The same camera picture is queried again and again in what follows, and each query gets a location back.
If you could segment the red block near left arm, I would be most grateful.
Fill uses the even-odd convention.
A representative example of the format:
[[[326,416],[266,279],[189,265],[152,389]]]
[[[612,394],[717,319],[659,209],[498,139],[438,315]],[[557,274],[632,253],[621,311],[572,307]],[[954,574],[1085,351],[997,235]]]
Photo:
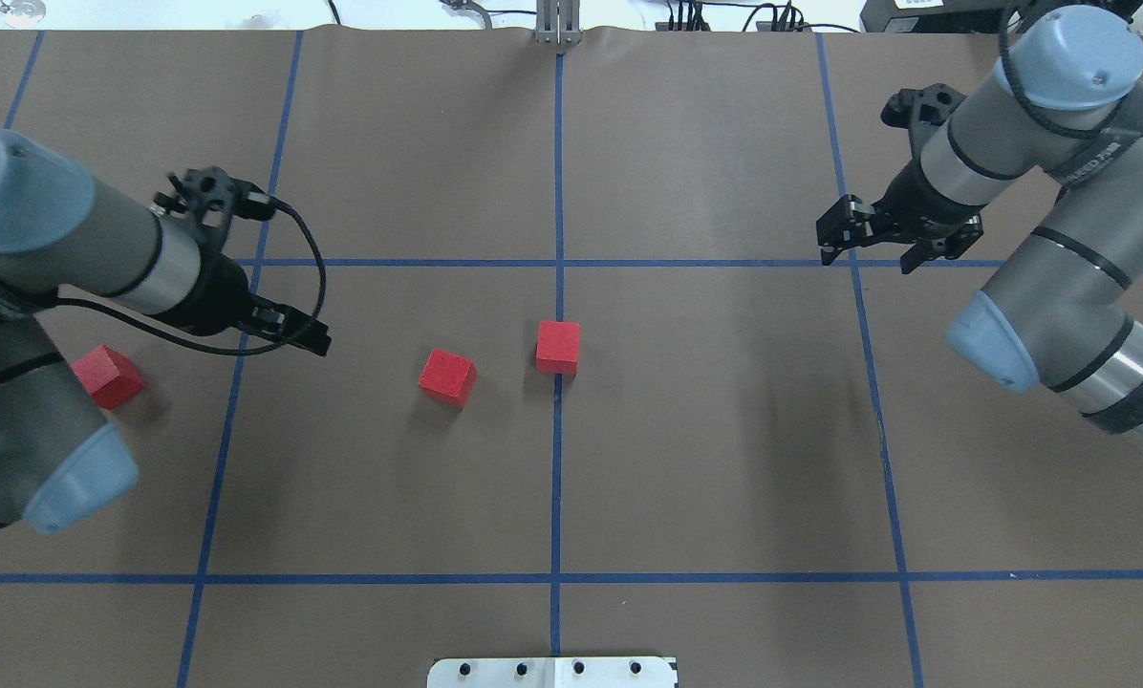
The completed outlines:
[[[146,387],[130,358],[104,345],[77,358],[71,371],[101,410],[114,410]]]

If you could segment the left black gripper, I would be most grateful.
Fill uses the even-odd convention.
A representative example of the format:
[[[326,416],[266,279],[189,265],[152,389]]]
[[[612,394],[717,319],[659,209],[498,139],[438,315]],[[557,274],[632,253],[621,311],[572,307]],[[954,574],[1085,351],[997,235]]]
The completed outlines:
[[[178,305],[179,331],[211,336],[229,330],[245,314],[248,334],[257,338],[313,355],[330,351],[330,331],[317,315],[283,302],[249,296],[248,277],[238,262],[222,253],[205,254],[195,286]]]

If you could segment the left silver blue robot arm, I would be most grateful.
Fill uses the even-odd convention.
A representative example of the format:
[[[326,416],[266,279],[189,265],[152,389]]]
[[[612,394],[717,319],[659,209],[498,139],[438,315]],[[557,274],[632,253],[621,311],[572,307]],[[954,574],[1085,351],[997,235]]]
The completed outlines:
[[[99,312],[205,355],[330,351],[327,271],[301,214],[217,166],[171,174],[168,184],[139,205],[74,158],[0,129],[0,531],[25,523],[57,534],[139,480],[104,413],[131,389],[131,371],[112,355],[112,386],[85,387],[43,313]],[[279,213],[315,261],[307,310],[258,295],[224,249],[232,222]]]

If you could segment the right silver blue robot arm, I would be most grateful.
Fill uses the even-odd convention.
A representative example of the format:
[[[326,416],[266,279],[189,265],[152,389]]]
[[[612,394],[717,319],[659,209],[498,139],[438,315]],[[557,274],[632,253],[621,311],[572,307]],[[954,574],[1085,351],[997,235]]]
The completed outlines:
[[[903,273],[957,261],[988,205],[1044,170],[1057,199],[953,319],[948,344],[1000,386],[1047,387],[1143,447],[1143,323],[1119,307],[1143,274],[1143,40],[1084,3],[997,43],[974,93],[932,83],[887,101],[882,121],[908,131],[911,160],[880,200],[846,195],[821,215],[821,261],[873,245],[903,245]]]

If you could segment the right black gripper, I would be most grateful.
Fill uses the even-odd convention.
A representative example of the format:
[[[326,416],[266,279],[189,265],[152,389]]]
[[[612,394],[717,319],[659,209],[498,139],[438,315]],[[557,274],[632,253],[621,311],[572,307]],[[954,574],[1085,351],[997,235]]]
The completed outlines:
[[[934,189],[920,161],[908,161],[874,207],[860,197],[839,197],[815,222],[815,234],[824,267],[852,248],[911,245],[900,256],[900,271],[908,275],[926,262],[958,261],[983,237],[983,223],[973,205]]]

